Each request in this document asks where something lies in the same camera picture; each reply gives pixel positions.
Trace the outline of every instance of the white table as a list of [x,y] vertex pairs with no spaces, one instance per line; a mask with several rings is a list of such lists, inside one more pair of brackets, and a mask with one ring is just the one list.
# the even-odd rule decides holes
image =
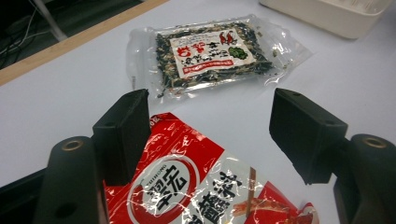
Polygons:
[[396,143],[396,4],[365,37],[347,40],[259,5],[256,0],[171,0],[0,87],[0,187],[47,165],[65,138],[92,125],[126,92],[125,50],[139,27],[169,27],[247,14],[291,31],[313,55],[277,85],[244,82],[207,91],[170,111],[251,164],[296,206],[311,202],[321,223],[338,223],[332,186],[306,186],[268,131],[275,87],[298,91],[349,125]]

